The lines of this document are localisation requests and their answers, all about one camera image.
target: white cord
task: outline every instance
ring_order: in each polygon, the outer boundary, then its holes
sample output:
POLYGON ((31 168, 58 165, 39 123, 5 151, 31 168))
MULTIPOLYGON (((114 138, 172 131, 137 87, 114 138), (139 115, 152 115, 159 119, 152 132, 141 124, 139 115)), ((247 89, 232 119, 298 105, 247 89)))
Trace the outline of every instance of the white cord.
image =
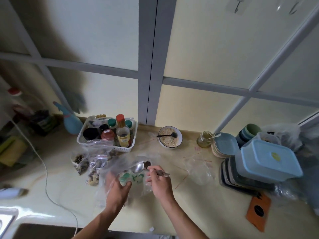
POLYGON ((46 178, 45 178, 45 194, 47 196, 47 198, 49 199, 49 201, 51 201, 53 204, 61 207, 62 209, 65 209, 66 211, 72 213, 72 215, 74 216, 75 220, 77 221, 77 227, 75 229, 75 233, 74 233, 74 236, 77 234, 78 232, 78 218, 76 217, 76 215, 70 211, 69 209, 65 208, 64 206, 62 205, 59 205, 57 204, 56 202, 54 202, 53 200, 51 200, 51 198, 49 197, 48 195, 48 190, 47 190, 47 185, 48 185, 48 169, 44 163, 44 161, 42 160, 42 158, 40 157, 40 155, 38 154, 38 152, 35 150, 34 146, 32 145, 32 143, 30 142, 30 140, 24 135, 24 133, 21 131, 21 129, 18 127, 18 125, 12 120, 12 118, 7 114, 7 113, 4 113, 10 120, 11 122, 14 124, 14 126, 18 129, 18 131, 21 133, 21 135, 24 137, 24 139, 30 144, 31 148, 33 149, 33 151, 35 152, 35 154, 38 156, 38 158, 41 160, 44 168, 45 168, 45 174, 46 174, 46 178))

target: black spoon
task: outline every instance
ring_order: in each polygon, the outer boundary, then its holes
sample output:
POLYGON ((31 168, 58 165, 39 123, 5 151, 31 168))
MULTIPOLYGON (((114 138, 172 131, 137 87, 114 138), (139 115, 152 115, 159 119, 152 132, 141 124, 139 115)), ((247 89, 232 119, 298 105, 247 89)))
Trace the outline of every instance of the black spoon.
POLYGON ((168 137, 168 136, 172 136, 174 138, 177 138, 177 133, 172 132, 172 134, 170 134, 170 135, 157 135, 156 137, 161 138, 161 137, 168 137))

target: blue spray bottle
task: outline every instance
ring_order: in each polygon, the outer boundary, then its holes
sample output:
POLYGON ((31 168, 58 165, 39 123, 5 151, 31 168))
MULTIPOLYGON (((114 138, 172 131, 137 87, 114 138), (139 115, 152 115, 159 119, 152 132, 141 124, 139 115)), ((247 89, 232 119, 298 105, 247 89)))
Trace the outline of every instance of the blue spray bottle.
POLYGON ((59 109, 59 111, 63 112, 63 121, 65 129, 73 135, 78 135, 83 126, 83 123, 80 121, 80 119, 73 113, 69 112, 64 106, 62 106, 58 102, 54 101, 53 104, 59 109))

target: blue plate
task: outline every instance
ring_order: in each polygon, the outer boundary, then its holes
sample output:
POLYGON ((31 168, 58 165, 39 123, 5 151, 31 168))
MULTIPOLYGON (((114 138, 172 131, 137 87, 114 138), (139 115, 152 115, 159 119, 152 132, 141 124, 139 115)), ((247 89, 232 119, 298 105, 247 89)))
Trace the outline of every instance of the blue plate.
POLYGON ((236 138, 229 133, 221 132, 221 135, 215 138, 215 143, 217 149, 223 154, 236 155, 239 151, 236 138))

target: white bowl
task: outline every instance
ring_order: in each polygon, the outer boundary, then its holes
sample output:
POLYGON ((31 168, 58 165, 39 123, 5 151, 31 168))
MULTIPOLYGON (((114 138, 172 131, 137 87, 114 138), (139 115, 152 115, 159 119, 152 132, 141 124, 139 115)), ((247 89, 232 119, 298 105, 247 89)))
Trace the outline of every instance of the white bowl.
POLYGON ((162 144, 162 142, 160 141, 160 138, 157 138, 157 140, 159 141, 159 143, 160 143, 163 147, 168 148, 168 149, 175 149, 175 148, 177 148, 179 145, 181 145, 181 142, 183 141, 183 136, 182 136, 180 130, 178 130, 177 128, 175 128, 175 127, 173 127, 173 126, 165 126, 165 127, 162 127, 162 128, 159 130, 158 135, 160 134, 161 131, 165 130, 166 128, 172 128, 172 129, 176 132, 177 138, 178 138, 177 146, 176 146, 176 147, 168 147, 168 146, 162 144))

